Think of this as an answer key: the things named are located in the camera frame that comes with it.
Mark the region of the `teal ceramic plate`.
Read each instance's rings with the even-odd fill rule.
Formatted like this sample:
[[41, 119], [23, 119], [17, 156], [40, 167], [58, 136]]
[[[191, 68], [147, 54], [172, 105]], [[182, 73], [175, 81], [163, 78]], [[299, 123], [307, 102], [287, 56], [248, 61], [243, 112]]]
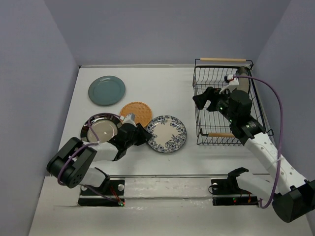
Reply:
[[102, 76], [94, 80], [88, 89], [89, 99], [99, 106], [111, 106], [125, 95], [124, 82], [116, 76]]

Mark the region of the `striped rim beige plate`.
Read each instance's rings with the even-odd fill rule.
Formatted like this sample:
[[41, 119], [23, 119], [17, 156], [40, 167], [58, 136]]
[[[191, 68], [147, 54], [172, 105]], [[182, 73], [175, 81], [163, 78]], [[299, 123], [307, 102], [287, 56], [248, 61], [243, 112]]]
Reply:
[[[241, 66], [237, 69], [235, 75], [237, 76], [249, 76], [248, 74], [248, 68]], [[245, 91], [246, 93], [250, 93], [251, 84], [250, 80], [247, 77], [238, 77], [239, 85], [237, 87], [237, 90]]]

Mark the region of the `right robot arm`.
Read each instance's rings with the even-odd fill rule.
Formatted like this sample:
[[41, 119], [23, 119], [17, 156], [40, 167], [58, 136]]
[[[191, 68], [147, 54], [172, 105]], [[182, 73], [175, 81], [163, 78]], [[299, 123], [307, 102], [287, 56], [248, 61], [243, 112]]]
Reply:
[[307, 180], [280, 154], [264, 127], [251, 115], [252, 101], [247, 92], [238, 89], [225, 92], [208, 87], [202, 94], [193, 96], [193, 100], [199, 110], [209, 103], [209, 112], [221, 113], [230, 122], [235, 138], [260, 161], [275, 181], [268, 184], [245, 172], [226, 181], [230, 192], [244, 189], [264, 201], [272, 198], [273, 210], [286, 223], [314, 210], [315, 182]]

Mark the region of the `woven bamboo plate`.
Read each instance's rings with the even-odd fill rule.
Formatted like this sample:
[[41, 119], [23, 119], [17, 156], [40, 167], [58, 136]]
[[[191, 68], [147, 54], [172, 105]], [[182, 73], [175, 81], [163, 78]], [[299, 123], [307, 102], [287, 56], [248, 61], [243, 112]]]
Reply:
[[142, 102], [131, 102], [126, 104], [120, 111], [120, 116], [133, 113], [135, 115], [135, 123], [140, 123], [143, 127], [146, 127], [152, 120], [153, 114], [150, 107]]

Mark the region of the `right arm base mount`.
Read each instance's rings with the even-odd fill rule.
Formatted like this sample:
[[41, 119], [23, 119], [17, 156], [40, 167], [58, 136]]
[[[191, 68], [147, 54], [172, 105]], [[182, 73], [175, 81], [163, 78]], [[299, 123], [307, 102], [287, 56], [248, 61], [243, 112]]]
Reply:
[[213, 206], [258, 206], [258, 198], [249, 191], [229, 187], [225, 178], [211, 179], [208, 192]]

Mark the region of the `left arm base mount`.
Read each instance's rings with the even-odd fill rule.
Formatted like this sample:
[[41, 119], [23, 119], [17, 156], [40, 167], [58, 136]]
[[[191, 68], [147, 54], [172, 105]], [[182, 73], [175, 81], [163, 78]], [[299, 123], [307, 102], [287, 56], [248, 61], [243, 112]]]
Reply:
[[113, 178], [105, 190], [81, 186], [78, 205], [82, 207], [124, 207], [125, 179]]

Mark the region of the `black wire dish rack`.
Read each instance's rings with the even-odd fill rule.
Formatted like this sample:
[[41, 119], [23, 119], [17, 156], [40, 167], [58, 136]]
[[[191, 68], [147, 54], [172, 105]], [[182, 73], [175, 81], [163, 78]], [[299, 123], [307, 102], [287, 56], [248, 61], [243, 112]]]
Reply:
[[[248, 68], [249, 76], [252, 75], [254, 62], [249, 59], [195, 59], [192, 81], [194, 95], [202, 94], [208, 87], [223, 88], [226, 85], [224, 76], [235, 74], [241, 66]], [[263, 112], [255, 81], [250, 79], [250, 84], [248, 94], [252, 101], [251, 115], [266, 129], [273, 141], [273, 129]], [[231, 134], [229, 121], [218, 111], [207, 111], [208, 107], [209, 101], [202, 110], [195, 108], [197, 144], [240, 146], [241, 142]]]

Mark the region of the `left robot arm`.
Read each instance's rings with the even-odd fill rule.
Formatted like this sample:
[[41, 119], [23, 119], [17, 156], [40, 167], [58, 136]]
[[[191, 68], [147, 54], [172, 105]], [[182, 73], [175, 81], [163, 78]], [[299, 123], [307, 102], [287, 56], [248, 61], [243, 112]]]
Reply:
[[46, 170], [57, 178], [60, 185], [74, 188], [88, 185], [98, 194], [104, 194], [109, 188], [109, 175], [91, 164], [97, 154], [109, 161], [118, 161], [126, 155], [127, 149], [140, 146], [152, 138], [152, 134], [141, 124], [125, 123], [118, 133], [105, 143], [84, 143], [73, 137], [48, 162]]

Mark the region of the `blue floral plate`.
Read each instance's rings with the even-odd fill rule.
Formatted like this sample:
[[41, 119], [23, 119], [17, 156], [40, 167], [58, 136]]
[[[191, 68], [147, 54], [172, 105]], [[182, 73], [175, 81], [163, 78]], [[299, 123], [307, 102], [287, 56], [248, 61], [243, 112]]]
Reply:
[[163, 154], [178, 151], [187, 140], [185, 125], [174, 116], [162, 115], [152, 119], [146, 131], [152, 135], [147, 142], [149, 147]]

